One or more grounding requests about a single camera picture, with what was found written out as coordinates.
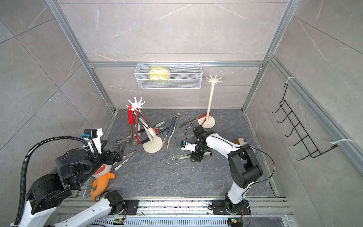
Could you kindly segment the red handled steel tongs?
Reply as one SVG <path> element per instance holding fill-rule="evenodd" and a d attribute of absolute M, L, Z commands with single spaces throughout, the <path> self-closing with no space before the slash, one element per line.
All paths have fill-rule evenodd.
<path fill-rule="evenodd" d="M 192 119 L 192 120 L 190 120 L 190 119 L 189 119 L 187 122 L 182 123 L 182 124 L 179 126 L 179 128 L 182 128 L 182 127 L 184 127 L 184 126 L 188 125 L 189 121 L 191 121 L 191 122 L 195 122 L 195 121 L 198 121 L 198 120 L 200 120 L 200 119 L 204 119 L 205 117 L 206 117 L 206 114 L 204 114 L 204 115 L 202 115 L 202 116 L 200 116 L 200 117 L 198 117 L 198 118 Z"/>

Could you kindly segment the long steel white tongs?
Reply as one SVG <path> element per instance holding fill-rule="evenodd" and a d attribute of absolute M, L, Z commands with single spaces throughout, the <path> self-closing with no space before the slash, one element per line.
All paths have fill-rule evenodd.
<path fill-rule="evenodd" d="M 143 126 L 146 128 L 146 131 L 150 134 L 152 138 L 155 138 L 159 132 L 155 129 L 155 127 L 145 118 L 145 116 L 140 112 L 139 109 L 135 109 L 135 115 L 141 121 Z"/>

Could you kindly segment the red sleeved steel tongs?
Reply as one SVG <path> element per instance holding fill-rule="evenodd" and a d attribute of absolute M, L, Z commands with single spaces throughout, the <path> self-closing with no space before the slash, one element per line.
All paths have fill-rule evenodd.
<path fill-rule="evenodd" d="M 134 146 L 136 143 L 135 136 L 134 136 L 134 117 L 133 117 L 133 111 L 132 106 L 127 105 L 128 108 L 128 120 L 129 120 L 129 126 L 130 126 L 130 145 Z"/>

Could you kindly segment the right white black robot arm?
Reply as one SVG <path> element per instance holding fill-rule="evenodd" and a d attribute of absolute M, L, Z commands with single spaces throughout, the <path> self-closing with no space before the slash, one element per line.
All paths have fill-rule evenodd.
<path fill-rule="evenodd" d="M 181 149 L 191 152 L 192 162 L 202 161 L 204 154 L 211 150 L 228 159 L 233 183 L 225 196 L 225 208 L 231 214 L 239 212 L 247 204 L 246 193 L 263 175 L 254 148 L 247 143 L 236 144 L 228 141 L 213 130 L 204 130 L 202 126 L 195 127 L 193 133 L 196 141 L 181 142 Z"/>

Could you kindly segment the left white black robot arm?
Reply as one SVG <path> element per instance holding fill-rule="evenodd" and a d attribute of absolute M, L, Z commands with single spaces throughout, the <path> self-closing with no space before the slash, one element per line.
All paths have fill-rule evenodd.
<path fill-rule="evenodd" d="M 26 189 L 28 164 L 34 152 L 44 144 L 52 141 L 74 140 L 83 144 L 83 148 L 67 151 L 56 159 L 55 168 Z M 71 196 L 72 191 L 81 186 L 103 165 L 121 162 L 123 157 L 119 150 L 104 150 L 107 140 L 97 138 L 80 138 L 75 136 L 57 136 L 45 139 L 34 145 L 26 154 L 20 174 L 19 207 L 12 227 L 42 227 L 62 201 Z"/>

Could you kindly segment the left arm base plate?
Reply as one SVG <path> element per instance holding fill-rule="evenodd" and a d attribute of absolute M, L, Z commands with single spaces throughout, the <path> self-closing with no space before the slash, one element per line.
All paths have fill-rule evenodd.
<path fill-rule="evenodd" d="M 139 200 L 124 200 L 113 206 L 112 215 L 136 215 L 139 207 Z"/>

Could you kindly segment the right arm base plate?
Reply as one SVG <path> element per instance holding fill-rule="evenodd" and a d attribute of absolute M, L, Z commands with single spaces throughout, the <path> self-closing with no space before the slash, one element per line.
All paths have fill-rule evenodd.
<path fill-rule="evenodd" d="M 249 202 L 243 200 L 238 204 L 232 204 L 228 200 L 213 200 L 208 209 L 213 211 L 214 215 L 250 215 L 251 209 Z"/>

